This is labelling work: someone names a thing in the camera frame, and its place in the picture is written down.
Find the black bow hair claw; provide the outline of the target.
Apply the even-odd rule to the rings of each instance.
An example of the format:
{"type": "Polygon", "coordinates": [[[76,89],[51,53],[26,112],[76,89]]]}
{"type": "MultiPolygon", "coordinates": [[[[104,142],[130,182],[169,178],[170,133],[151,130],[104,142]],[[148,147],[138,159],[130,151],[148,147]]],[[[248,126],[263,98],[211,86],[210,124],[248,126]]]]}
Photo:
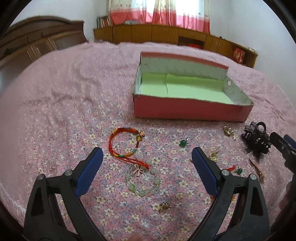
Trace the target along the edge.
{"type": "Polygon", "coordinates": [[[271,148],[271,142],[269,141],[269,135],[266,132],[266,125],[264,122],[251,122],[250,125],[244,127],[244,133],[241,134],[241,138],[247,145],[245,149],[247,153],[253,152],[256,161],[259,160],[262,154],[268,154],[271,148]]]}

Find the red item in cabinet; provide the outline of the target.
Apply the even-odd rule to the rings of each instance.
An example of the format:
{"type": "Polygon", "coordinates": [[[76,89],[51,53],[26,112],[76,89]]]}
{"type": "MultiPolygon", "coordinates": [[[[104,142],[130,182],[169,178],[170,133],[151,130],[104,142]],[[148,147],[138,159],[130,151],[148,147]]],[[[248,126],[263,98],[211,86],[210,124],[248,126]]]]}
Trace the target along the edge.
{"type": "Polygon", "coordinates": [[[195,49],[202,49],[202,46],[199,44],[187,44],[188,47],[195,48],[195,49]]]}

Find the dark wooden headboard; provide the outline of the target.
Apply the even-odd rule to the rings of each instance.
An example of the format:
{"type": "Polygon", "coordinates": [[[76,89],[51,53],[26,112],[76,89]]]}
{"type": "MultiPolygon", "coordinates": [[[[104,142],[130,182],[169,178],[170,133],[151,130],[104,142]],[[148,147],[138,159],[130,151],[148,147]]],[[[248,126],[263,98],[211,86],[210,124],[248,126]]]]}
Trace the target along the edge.
{"type": "Polygon", "coordinates": [[[36,16],[8,28],[1,37],[1,74],[22,72],[49,52],[87,42],[84,21],[36,16]]]}

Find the red gift box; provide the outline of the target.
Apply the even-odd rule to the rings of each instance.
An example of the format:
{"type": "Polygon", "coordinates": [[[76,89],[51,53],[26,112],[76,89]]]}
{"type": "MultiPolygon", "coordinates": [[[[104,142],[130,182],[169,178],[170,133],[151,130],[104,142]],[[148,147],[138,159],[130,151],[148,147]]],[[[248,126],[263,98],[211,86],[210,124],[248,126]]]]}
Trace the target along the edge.
{"type": "Polygon", "coordinates": [[[240,49],[238,47],[235,47],[233,49],[233,60],[235,60],[237,63],[242,64],[245,56],[245,51],[243,49],[240,49]]]}

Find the books on shelf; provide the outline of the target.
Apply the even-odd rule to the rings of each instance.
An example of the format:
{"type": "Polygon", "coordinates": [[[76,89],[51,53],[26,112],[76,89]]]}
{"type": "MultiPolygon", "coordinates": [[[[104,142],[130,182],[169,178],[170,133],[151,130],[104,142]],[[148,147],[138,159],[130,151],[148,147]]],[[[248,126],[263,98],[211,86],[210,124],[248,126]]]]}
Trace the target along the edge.
{"type": "Polygon", "coordinates": [[[98,16],[96,23],[98,29],[113,26],[113,21],[110,16],[98,16]]]}

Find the gold ornament earring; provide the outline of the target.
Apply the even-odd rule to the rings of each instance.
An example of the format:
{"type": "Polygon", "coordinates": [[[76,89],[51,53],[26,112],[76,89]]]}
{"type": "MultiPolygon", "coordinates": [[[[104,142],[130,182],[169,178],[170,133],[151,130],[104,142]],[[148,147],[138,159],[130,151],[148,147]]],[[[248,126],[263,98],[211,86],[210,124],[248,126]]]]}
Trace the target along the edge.
{"type": "Polygon", "coordinates": [[[219,151],[213,151],[210,153],[210,160],[214,161],[215,163],[218,161],[218,153],[219,151]]]}

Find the gold pearl brooch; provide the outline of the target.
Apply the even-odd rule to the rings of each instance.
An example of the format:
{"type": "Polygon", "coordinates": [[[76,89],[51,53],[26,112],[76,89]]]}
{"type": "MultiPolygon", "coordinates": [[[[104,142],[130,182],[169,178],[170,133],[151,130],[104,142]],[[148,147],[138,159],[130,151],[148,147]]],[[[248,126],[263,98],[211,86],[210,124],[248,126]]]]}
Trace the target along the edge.
{"type": "Polygon", "coordinates": [[[162,212],[166,212],[166,211],[169,211],[171,209],[171,203],[170,202],[166,202],[166,201],[163,201],[159,204],[160,208],[159,208],[159,211],[162,211],[162,212]]]}

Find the pink floral bedspread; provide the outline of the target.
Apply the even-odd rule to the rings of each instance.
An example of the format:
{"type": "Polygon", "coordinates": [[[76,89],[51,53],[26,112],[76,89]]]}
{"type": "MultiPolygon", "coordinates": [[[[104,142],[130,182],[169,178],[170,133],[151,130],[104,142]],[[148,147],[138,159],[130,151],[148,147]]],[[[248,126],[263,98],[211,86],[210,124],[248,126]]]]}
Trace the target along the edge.
{"type": "Polygon", "coordinates": [[[191,162],[191,151],[218,153],[218,166],[254,172],[241,140],[210,121],[153,120],[133,115],[133,83],[141,52],[166,52],[228,66],[227,75],[253,100],[248,121],[268,132],[295,136],[295,110],[279,86],[254,69],[212,52],[165,44],[89,43],[48,53],[14,80],[1,96],[1,202],[19,225],[39,174],[59,176],[94,147],[103,163],[81,201],[108,240],[140,233],[146,240],[187,240],[212,203],[191,162]],[[126,188],[128,166],[111,156],[115,128],[143,130],[137,156],[151,161],[159,191],[138,197],[126,188]],[[181,140],[190,146],[181,148],[181,140]],[[159,211],[163,201],[171,209],[159,211]]]}

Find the red cardboard box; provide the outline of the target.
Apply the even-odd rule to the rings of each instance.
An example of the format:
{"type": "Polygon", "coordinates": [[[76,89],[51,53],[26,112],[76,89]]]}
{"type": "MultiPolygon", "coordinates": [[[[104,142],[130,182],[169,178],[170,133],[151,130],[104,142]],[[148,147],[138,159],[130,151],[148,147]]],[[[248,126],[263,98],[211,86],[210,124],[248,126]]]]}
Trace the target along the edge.
{"type": "Polygon", "coordinates": [[[134,81],[138,118],[244,122],[254,103],[228,67],[191,56],[141,52],[134,81]]]}

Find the pink white curtains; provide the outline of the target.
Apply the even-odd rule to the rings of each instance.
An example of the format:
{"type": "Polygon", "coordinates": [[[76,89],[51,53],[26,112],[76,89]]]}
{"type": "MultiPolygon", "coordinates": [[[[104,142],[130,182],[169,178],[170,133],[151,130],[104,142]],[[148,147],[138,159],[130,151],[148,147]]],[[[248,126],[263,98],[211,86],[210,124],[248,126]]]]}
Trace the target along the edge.
{"type": "Polygon", "coordinates": [[[117,0],[108,2],[108,12],[116,25],[158,24],[210,33],[210,1],[117,0]]]}

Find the green bead earring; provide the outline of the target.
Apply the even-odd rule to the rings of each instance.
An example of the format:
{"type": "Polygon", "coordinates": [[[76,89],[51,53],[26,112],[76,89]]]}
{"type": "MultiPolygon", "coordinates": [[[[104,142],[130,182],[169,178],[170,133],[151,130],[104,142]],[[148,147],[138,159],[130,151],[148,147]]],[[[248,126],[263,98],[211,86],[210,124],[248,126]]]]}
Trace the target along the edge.
{"type": "Polygon", "coordinates": [[[179,146],[181,148],[185,148],[185,147],[189,147],[190,146],[190,142],[189,142],[190,138],[186,138],[180,141],[179,146]]]}
{"type": "Polygon", "coordinates": [[[243,173],[243,169],[240,168],[238,165],[233,165],[227,168],[226,170],[229,171],[230,173],[235,173],[237,175],[241,175],[243,173]]]}

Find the pink hair clip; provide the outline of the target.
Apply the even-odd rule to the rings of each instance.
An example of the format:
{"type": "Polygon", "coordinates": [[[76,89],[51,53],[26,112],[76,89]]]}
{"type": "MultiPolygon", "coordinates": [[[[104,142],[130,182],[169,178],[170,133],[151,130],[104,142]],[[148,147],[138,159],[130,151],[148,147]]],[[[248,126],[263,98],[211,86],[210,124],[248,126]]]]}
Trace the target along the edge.
{"type": "Polygon", "coordinates": [[[251,159],[249,159],[249,162],[255,168],[256,173],[259,176],[260,182],[264,183],[265,182],[265,175],[263,174],[263,172],[260,170],[260,168],[251,159]]]}

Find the gold dangling earring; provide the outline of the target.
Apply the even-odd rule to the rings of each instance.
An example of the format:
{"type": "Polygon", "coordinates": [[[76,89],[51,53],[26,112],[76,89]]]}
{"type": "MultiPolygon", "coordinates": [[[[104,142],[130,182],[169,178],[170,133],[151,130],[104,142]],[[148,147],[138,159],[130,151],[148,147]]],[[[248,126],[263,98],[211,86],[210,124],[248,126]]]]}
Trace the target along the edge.
{"type": "Polygon", "coordinates": [[[237,139],[233,128],[231,128],[228,125],[225,125],[222,127],[222,129],[227,137],[231,137],[234,141],[237,139]]]}

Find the long wooden cabinet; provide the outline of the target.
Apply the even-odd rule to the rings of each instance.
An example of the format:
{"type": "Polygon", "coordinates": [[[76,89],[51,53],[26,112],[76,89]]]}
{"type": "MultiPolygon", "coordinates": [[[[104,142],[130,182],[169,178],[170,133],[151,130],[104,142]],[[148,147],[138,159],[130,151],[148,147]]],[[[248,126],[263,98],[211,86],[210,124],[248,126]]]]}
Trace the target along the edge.
{"type": "Polygon", "coordinates": [[[233,49],[238,47],[245,51],[242,65],[253,68],[257,58],[257,53],[243,47],[240,44],[230,42],[222,37],[193,31],[189,29],[155,25],[155,24],[135,24],[116,25],[93,30],[95,40],[108,41],[114,44],[121,42],[131,43],[166,43],[179,46],[187,44],[199,44],[202,50],[218,53],[233,60],[233,49]]]}

